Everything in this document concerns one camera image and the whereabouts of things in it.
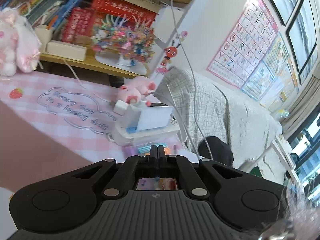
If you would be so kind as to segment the small pink pig plush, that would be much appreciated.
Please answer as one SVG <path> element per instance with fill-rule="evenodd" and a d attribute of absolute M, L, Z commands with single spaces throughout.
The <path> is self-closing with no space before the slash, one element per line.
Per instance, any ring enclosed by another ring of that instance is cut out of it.
<path fill-rule="evenodd" d="M 120 86 L 116 101 L 121 100 L 127 104 L 138 103 L 149 93 L 154 92 L 155 89 L 156 84 L 151 79 L 145 76 L 138 76 Z"/>

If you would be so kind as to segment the row of colourful books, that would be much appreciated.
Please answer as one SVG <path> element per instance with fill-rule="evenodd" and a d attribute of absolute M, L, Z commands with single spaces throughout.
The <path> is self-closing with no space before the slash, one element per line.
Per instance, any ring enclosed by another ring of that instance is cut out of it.
<path fill-rule="evenodd" d="M 81 19 L 84 0 L 1 0 L 1 9 L 16 9 L 32 28 L 53 29 L 53 40 L 72 43 Z"/>

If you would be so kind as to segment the mauve and lilac sweater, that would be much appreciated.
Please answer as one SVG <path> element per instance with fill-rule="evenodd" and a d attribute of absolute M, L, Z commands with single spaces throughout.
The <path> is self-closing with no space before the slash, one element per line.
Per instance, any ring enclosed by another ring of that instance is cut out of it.
<path fill-rule="evenodd" d="M 12 192 L 92 162 L 72 152 L 1 103 L 1 187 Z"/>

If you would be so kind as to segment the white pink bunny plush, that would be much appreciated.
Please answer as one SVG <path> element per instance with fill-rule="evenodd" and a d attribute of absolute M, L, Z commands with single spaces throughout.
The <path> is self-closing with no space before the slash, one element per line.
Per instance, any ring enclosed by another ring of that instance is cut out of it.
<path fill-rule="evenodd" d="M 1 76 L 14 76 L 18 69 L 33 72 L 39 64 L 40 48 L 35 31 L 16 8 L 1 10 Z"/>

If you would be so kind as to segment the clear plastic storage box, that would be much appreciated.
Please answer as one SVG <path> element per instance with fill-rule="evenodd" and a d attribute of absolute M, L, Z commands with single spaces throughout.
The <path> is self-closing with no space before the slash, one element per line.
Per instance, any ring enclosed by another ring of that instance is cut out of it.
<path fill-rule="evenodd" d="M 173 107 L 129 105 L 107 138 L 119 146 L 138 146 L 175 136 L 180 127 L 172 115 Z"/>

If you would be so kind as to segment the grey blanket covered chair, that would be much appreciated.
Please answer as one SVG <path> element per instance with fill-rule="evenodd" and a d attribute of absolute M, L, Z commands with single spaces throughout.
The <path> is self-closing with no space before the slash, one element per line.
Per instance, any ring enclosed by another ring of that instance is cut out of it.
<path fill-rule="evenodd" d="M 218 137 L 230 146 L 234 168 L 256 160 L 283 131 L 268 110 L 244 93 L 186 69 L 170 68 L 156 92 L 171 93 L 190 133 L 188 144 Z"/>

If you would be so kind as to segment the alphabet wall poster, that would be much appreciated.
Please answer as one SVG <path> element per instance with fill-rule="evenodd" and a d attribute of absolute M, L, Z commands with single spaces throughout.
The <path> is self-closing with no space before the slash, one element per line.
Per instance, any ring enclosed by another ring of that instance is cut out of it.
<path fill-rule="evenodd" d="M 279 32 L 263 0 L 247 0 L 207 71 L 241 88 L 262 61 Z"/>

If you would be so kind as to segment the colourful sequin ornament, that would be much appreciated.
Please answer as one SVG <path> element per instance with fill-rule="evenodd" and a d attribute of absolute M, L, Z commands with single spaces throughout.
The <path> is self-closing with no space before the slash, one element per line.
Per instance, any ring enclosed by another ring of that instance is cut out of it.
<path fill-rule="evenodd" d="M 96 54 L 116 53 L 126 65 L 133 67 L 152 60 L 155 38 L 154 29 L 138 21 L 133 27 L 103 24 L 93 30 L 91 44 Z"/>

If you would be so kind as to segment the red book set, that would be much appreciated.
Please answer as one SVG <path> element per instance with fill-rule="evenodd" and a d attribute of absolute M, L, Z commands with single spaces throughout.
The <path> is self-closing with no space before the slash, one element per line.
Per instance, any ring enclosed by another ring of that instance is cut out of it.
<path fill-rule="evenodd" d="M 103 24 L 120 24 L 133 27 L 135 22 L 148 27 L 156 18 L 158 9 L 150 10 L 125 0 L 93 0 L 91 5 L 77 2 L 67 14 L 67 22 L 61 31 L 61 41 L 79 43 L 79 36 L 92 36 L 93 30 Z"/>

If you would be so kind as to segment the pink cartoon desk mat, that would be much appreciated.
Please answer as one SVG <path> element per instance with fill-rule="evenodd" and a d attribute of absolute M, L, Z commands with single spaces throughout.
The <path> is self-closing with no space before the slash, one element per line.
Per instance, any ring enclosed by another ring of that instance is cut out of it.
<path fill-rule="evenodd" d="M 111 104 L 117 91 L 42 72 L 1 78 L 1 102 L 55 142 L 93 163 L 127 158 L 123 148 L 107 137 L 121 119 Z"/>

